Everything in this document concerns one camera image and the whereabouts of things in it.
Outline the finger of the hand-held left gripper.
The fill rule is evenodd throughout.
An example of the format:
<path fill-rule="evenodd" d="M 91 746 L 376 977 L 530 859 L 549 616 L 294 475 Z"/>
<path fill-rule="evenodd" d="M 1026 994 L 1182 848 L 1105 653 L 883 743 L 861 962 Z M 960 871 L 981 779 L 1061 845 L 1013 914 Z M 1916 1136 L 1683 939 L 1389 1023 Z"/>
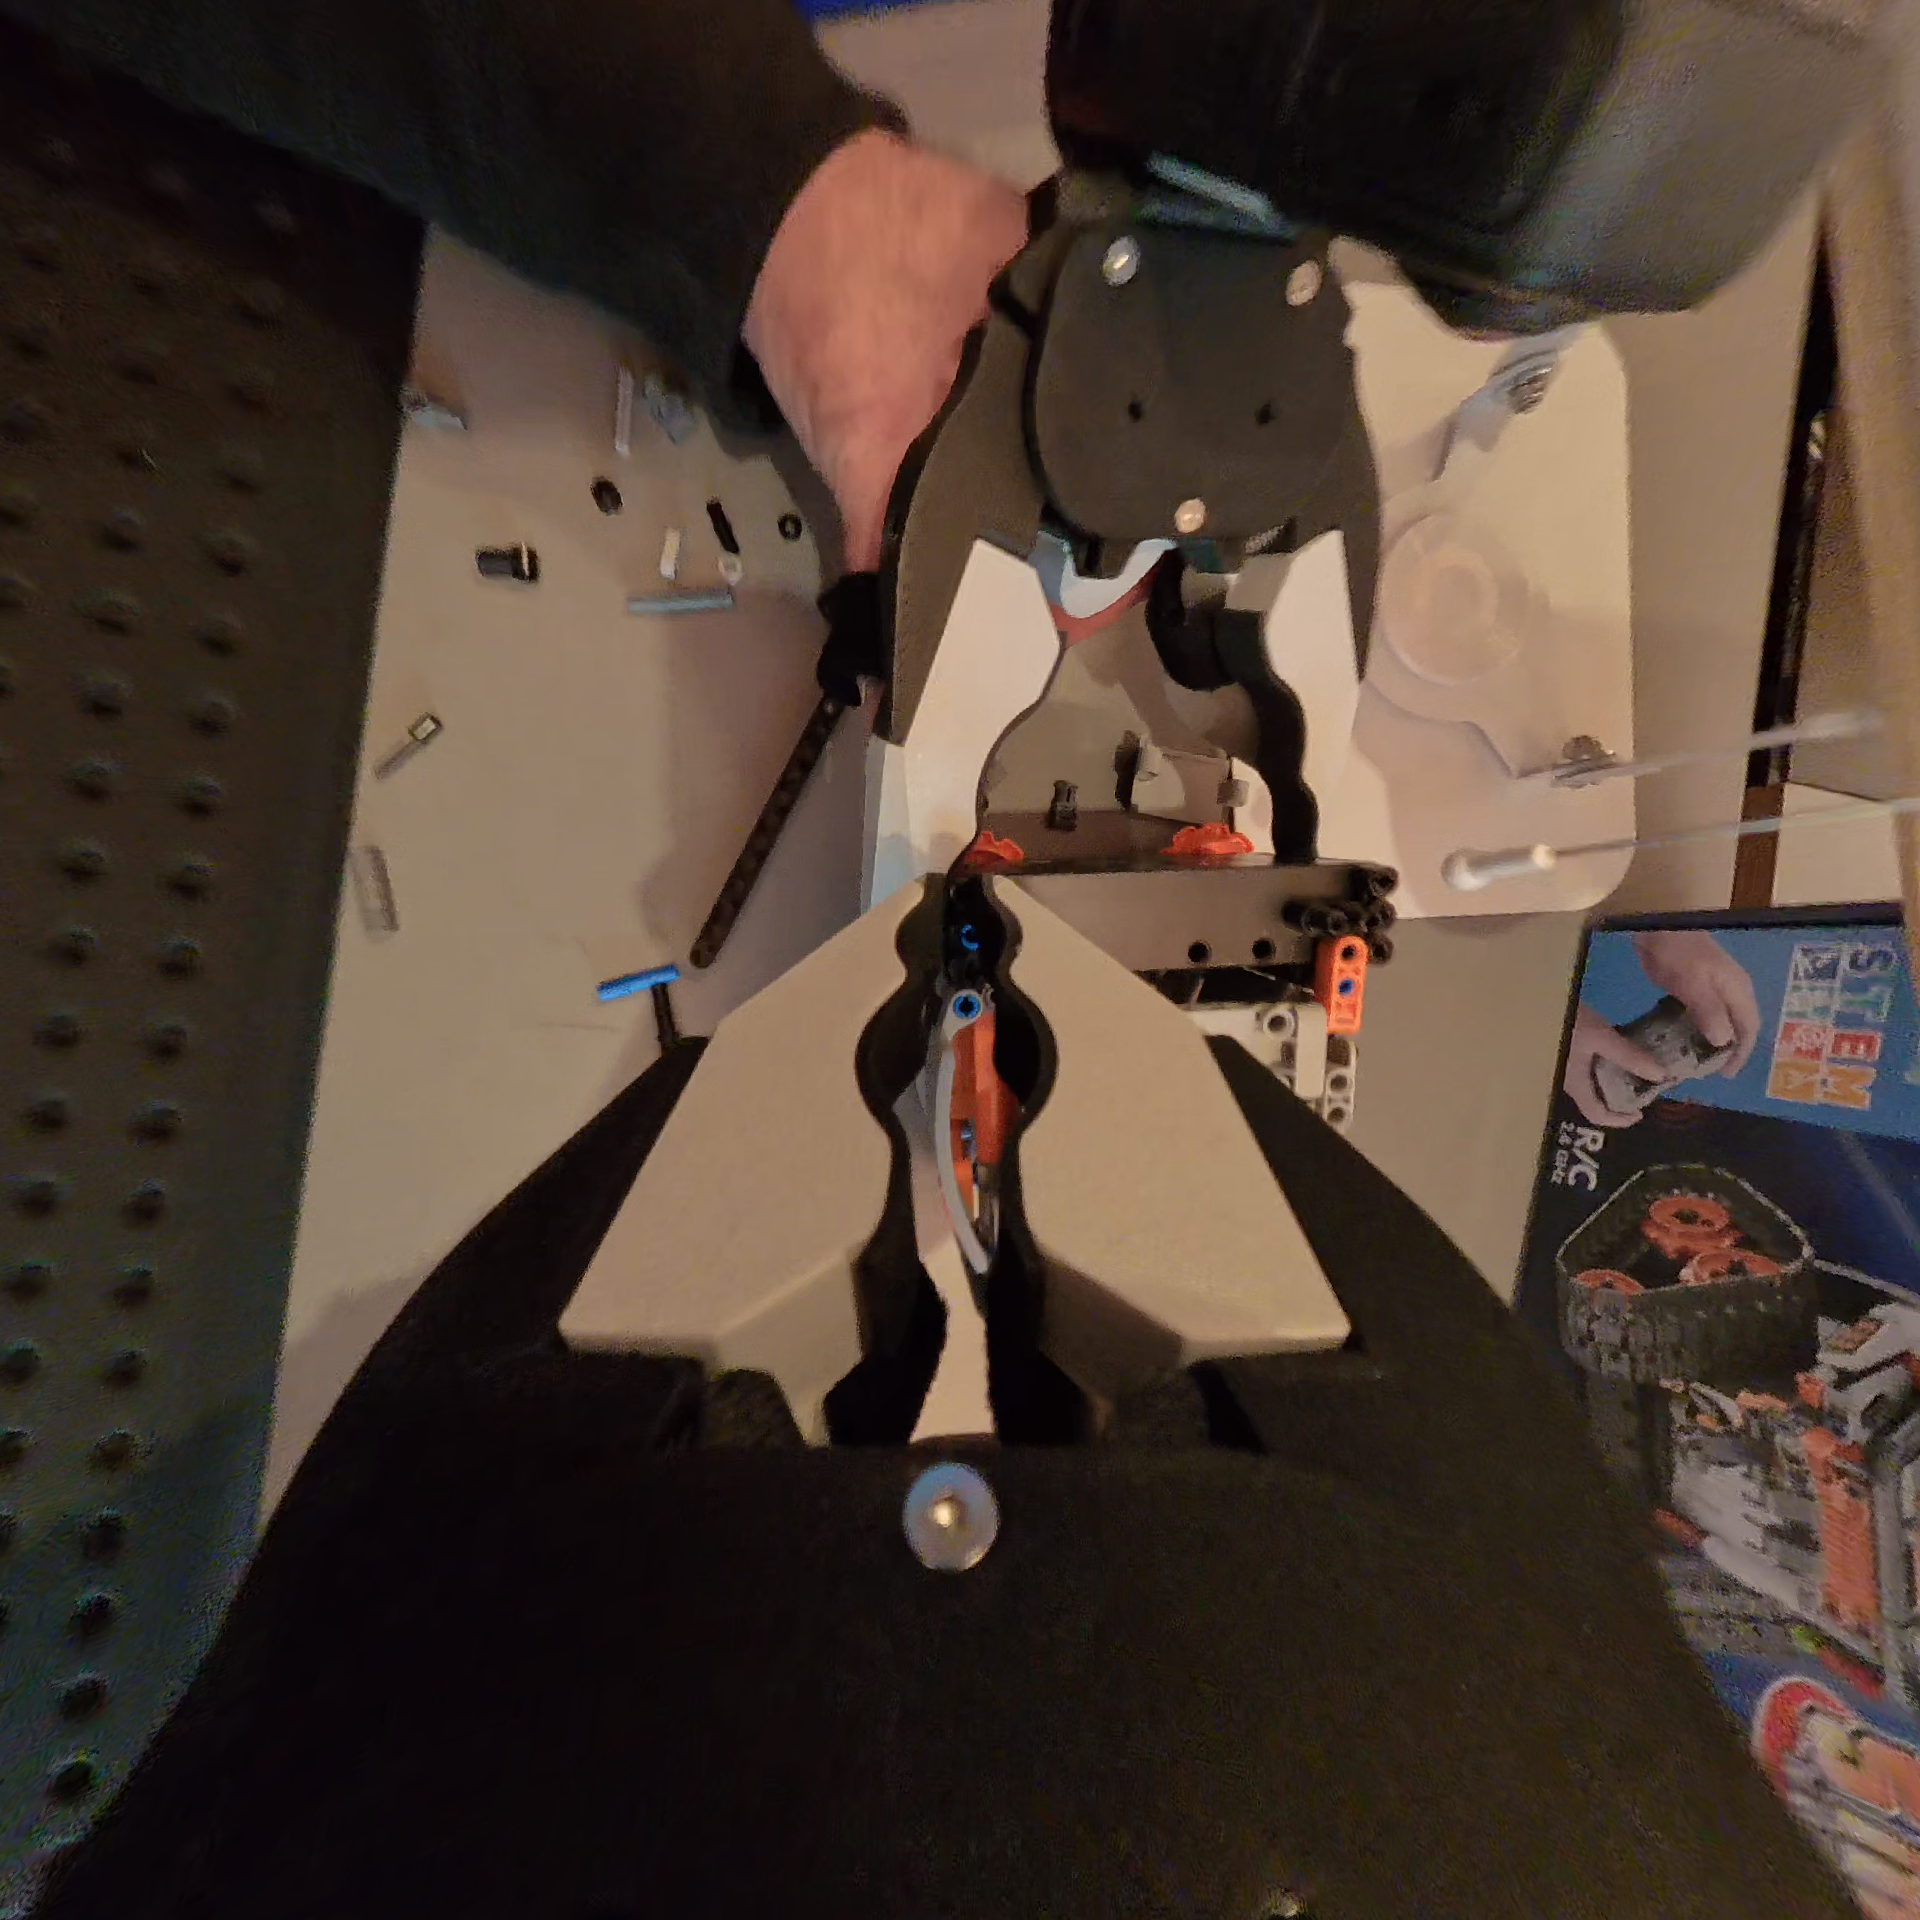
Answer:
<path fill-rule="evenodd" d="M 1267 837 L 1283 863 L 1317 861 L 1324 788 L 1345 766 L 1363 678 L 1366 610 L 1347 536 L 1325 530 L 1291 554 L 1203 575 L 1164 554 L 1149 575 L 1147 629 L 1173 683 L 1233 690 L 1253 716 L 1250 766 L 1267 793 Z"/>
<path fill-rule="evenodd" d="M 865 753 L 865 909 L 960 863 L 981 830 L 994 751 L 1042 702 L 1061 661 L 1042 577 L 976 539 L 913 716 L 900 740 L 873 730 Z"/>

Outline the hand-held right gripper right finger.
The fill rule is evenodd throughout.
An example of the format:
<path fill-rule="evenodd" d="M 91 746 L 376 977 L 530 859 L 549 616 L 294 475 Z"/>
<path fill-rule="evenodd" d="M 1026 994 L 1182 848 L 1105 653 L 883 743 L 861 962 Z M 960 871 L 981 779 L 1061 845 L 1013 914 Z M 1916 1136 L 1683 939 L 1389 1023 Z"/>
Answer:
<path fill-rule="evenodd" d="M 1085 1442 L 1194 1366 L 1325 1355 L 1353 1323 L 1213 1041 L 992 876 L 1000 1442 Z"/>

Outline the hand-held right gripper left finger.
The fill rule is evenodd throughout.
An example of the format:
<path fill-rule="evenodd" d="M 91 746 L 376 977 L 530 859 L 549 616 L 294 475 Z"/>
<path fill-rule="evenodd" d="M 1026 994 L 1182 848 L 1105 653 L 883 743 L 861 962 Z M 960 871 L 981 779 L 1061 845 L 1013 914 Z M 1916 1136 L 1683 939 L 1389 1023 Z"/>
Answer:
<path fill-rule="evenodd" d="M 909 985 L 912 877 L 717 1023 L 560 1315 L 586 1353 L 773 1378 L 803 1438 L 876 1352 L 858 1278 L 891 1199 L 891 1103 L 858 1049 Z"/>

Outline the building block robot vehicle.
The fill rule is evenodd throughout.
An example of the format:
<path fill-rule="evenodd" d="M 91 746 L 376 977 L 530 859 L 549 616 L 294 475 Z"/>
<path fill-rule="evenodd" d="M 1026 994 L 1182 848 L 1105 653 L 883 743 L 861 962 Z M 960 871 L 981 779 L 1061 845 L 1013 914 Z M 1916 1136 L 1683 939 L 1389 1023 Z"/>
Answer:
<path fill-rule="evenodd" d="M 1007 876 L 1055 919 L 1147 980 L 1208 1032 L 1261 1046 L 1355 1032 L 1362 977 L 1389 953 L 1396 876 L 1372 861 L 1283 863 L 1250 755 L 1170 747 L 1187 779 L 1179 818 L 1083 805 L 1071 835 L 1045 810 L 981 823 L 954 867 L 935 971 L 935 1039 L 921 1074 L 941 1199 L 960 1260 L 983 1280 L 997 1257 L 1007 1139 L 1026 1093 L 994 1062 L 1000 965 L 1009 934 L 990 920 L 983 872 Z"/>

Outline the person's left forearm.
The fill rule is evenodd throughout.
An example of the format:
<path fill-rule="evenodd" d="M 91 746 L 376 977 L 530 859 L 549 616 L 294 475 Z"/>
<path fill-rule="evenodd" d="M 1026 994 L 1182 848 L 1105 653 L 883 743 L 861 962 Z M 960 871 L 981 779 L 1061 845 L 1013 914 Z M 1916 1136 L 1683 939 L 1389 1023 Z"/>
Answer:
<path fill-rule="evenodd" d="M 745 430 L 777 424 L 741 327 L 783 213 L 846 142 L 908 127 L 794 4 L 9 10 L 634 323 Z"/>

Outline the person's left hand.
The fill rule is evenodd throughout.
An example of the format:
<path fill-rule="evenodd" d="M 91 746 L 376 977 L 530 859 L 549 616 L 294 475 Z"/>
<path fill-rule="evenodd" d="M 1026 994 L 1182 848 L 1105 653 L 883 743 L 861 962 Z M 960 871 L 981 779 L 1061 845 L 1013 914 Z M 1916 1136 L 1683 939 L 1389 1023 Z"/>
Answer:
<path fill-rule="evenodd" d="M 783 213 L 741 339 L 829 488 L 851 573 L 876 571 L 900 465 L 1028 236 L 1016 186 L 886 130 L 833 149 Z"/>

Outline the white articulated stand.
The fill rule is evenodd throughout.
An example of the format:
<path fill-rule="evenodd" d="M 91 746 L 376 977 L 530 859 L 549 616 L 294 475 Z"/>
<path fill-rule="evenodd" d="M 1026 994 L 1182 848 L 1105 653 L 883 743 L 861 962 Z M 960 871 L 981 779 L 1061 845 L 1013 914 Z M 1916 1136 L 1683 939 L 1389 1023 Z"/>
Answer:
<path fill-rule="evenodd" d="M 1501 350 L 1383 507 L 1366 681 L 1472 730 L 1512 785 L 1657 779 L 1801 740 L 1870 734 L 1869 710 L 1747 735 L 1634 746 L 1626 388 L 1596 329 Z"/>

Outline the black long holed beam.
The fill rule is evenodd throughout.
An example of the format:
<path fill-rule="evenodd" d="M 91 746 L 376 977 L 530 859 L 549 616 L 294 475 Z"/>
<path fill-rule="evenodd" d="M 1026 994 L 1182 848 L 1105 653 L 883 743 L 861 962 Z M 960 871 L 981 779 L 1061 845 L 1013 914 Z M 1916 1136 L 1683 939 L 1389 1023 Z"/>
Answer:
<path fill-rule="evenodd" d="M 734 926 L 745 910 L 760 876 L 768 871 L 768 863 L 806 796 L 806 785 L 813 780 L 813 774 L 833 740 L 846 710 L 847 708 L 844 708 L 844 702 L 827 693 L 820 696 L 816 706 L 813 708 L 813 715 L 803 723 L 796 746 L 788 751 L 768 799 L 756 812 L 756 820 L 732 861 L 730 876 L 720 885 L 707 916 L 689 946 L 686 961 L 693 971 L 703 973 L 713 967 L 722 948 L 730 943 Z"/>

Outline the white knob rod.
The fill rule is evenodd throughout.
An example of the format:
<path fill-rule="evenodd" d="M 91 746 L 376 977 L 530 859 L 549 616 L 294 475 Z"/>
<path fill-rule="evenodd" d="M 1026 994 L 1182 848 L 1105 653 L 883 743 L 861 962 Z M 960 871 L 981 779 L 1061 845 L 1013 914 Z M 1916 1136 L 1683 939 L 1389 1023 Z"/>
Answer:
<path fill-rule="evenodd" d="M 1579 845 L 1523 845 L 1509 850 L 1453 850 L 1443 859 L 1439 876 L 1453 893 L 1482 893 L 1528 876 L 1544 876 L 1591 856 L 1637 855 L 1644 850 L 1673 850 L 1690 845 L 1774 837 L 1788 827 L 1857 826 L 1877 818 L 1909 818 L 1917 814 L 1917 797 L 1850 799 L 1811 812 L 1774 818 L 1740 818 L 1714 826 L 1673 827 L 1644 837 L 1602 837 Z"/>

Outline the printed robot kit box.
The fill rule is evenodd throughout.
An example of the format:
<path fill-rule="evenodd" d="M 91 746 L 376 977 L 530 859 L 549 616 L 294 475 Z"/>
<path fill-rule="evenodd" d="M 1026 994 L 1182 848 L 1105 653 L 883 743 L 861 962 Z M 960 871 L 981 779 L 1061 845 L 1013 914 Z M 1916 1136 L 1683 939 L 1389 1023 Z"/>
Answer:
<path fill-rule="evenodd" d="M 1917 1013 L 1890 901 L 1582 942 L 1517 1308 L 1864 1914 L 1917 1914 Z"/>

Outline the dark perforated pad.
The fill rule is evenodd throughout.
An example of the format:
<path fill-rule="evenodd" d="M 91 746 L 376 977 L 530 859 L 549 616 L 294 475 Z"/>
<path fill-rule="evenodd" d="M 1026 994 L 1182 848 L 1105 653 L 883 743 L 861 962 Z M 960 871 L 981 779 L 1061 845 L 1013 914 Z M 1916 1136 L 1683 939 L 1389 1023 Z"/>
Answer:
<path fill-rule="evenodd" d="M 6 31 L 6 1913 L 252 1547 L 419 257 Z"/>

